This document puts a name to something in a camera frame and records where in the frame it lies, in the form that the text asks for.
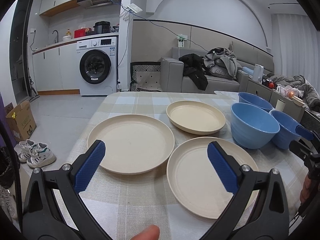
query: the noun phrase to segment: curtain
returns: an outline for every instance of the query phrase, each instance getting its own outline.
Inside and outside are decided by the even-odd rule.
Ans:
[[[320,32],[309,17],[275,14],[272,28],[275,72],[288,77],[303,75],[319,92]]]

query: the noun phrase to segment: sofa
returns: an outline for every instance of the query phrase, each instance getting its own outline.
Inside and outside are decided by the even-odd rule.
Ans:
[[[229,49],[233,50],[239,64],[254,69],[255,64],[264,66],[264,73],[274,73],[273,57],[249,44],[232,42]],[[187,54],[204,56],[204,50],[177,48],[171,49],[172,57],[161,58],[160,86],[163,92],[205,93],[214,94],[214,91],[245,92],[249,75],[238,70],[236,80],[207,76],[208,86],[205,91],[199,90],[189,77],[183,76],[183,62],[178,59]]]

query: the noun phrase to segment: screw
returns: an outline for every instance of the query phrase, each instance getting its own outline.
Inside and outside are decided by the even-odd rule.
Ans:
[[[64,170],[64,171],[68,171],[68,170],[70,170],[70,164],[64,164],[63,166],[62,166],[62,169]]]
[[[279,174],[279,170],[276,169],[276,168],[273,168],[273,169],[272,169],[272,173],[275,174],[275,175],[277,175],[277,174]]]
[[[35,173],[35,174],[37,174],[37,173],[39,173],[40,172],[40,168],[35,168],[34,170],[33,170],[33,173]]]
[[[249,171],[250,170],[250,167],[248,165],[243,165],[242,166],[242,170],[243,171]]]

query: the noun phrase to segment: bowl rim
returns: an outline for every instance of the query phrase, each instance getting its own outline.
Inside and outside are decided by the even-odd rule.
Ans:
[[[288,114],[286,114],[286,113],[283,113],[283,112],[281,112],[281,111],[277,111],[277,110],[273,110],[273,111],[271,111],[271,115],[273,116],[273,112],[279,112],[279,113],[281,113],[281,114],[285,114],[285,115],[287,115],[288,117],[290,117],[290,118],[292,118],[290,115],[288,115]],[[301,135],[299,135],[298,133],[296,133],[296,132],[292,132],[292,131],[290,131],[288,128],[286,128],[284,125],[282,125],[278,120],[277,120],[277,122],[279,123],[279,125],[280,125],[280,127],[283,127],[286,131],[288,131],[288,132],[290,132],[290,133],[292,133],[292,134],[294,134],[294,135],[296,135],[296,136],[298,136],[298,137],[302,137]]]
[[[241,120],[241,119],[235,114],[235,112],[234,112],[233,109],[232,109],[233,106],[234,106],[234,105],[237,105],[237,104],[246,104],[246,105],[249,105],[249,106],[258,108],[259,111],[261,110],[261,111],[263,111],[264,113],[270,115],[273,119],[275,119],[276,123],[278,124],[278,127],[279,127],[278,131],[277,131],[277,132],[267,132],[267,131],[258,129],[258,128],[256,128],[256,127],[253,127],[252,125],[250,125],[250,124],[246,123],[245,121]],[[277,134],[277,133],[280,131],[280,124],[279,124],[279,122],[277,121],[277,119],[274,118],[273,115],[269,114],[268,112],[264,111],[262,108],[260,108],[260,107],[258,107],[258,106],[255,106],[255,105],[252,105],[252,104],[248,104],[248,103],[233,103],[233,104],[231,105],[230,109],[231,109],[232,114],[233,114],[240,122],[242,122],[242,123],[244,123],[244,124],[246,124],[246,125],[254,128],[254,129],[258,130],[258,131],[261,131],[261,132],[264,132],[264,133],[268,133],[268,134]]]
[[[239,92],[238,93],[238,96],[241,97],[241,95],[244,95],[244,94],[249,94],[249,95],[252,95],[254,97],[258,97],[258,98],[261,98],[263,101],[267,102],[269,104],[269,108],[265,108],[265,107],[262,107],[262,106],[258,106],[259,108],[262,108],[262,109],[266,109],[266,110],[272,110],[273,109],[273,106],[270,104],[270,102],[268,102],[267,100],[263,99],[262,97],[259,97],[257,95],[254,95],[254,94],[250,94],[250,93],[247,93],[247,92]],[[243,100],[245,100],[246,102],[248,102],[247,104],[251,104],[251,105],[254,105],[254,106],[257,106],[253,103],[250,103],[248,100],[246,100],[245,98],[241,97]]]

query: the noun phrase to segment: dining table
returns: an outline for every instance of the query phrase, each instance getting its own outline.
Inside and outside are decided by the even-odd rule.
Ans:
[[[88,136],[97,124],[123,114],[147,115],[162,121],[174,134],[175,148],[199,137],[178,129],[169,121],[167,106],[182,100],[203,102],[220,110],[226,117],[225,126],[217,133],[206,136],[235,143],[230,130],[230,106],[238,102],[237,93],[118,92],[107,96],[94,113],[69,153],[67,163],[73,163],[87,151]],[[254,159],[259,171],[269,172],[272,168],[280,171],[288,201],[288,219],[292,220],[300,206],[300,191],[308,172],[303,161],[289,150],[277,148],[272,142],[257,150],[245,150]],[[98,167],[87,189],[79,195],[95,220],[114,240],[130,240],[151,224],[159,226],[162,240],[200,239],[215,220],[199,217],[178,202],[169,187],[166,165],[167,162],[140,175],[120,175]],[[66,222],[76,228],[58,190],[55,190],[55,195]],[[246,223],[253,205],[244,211],[238,228]]]

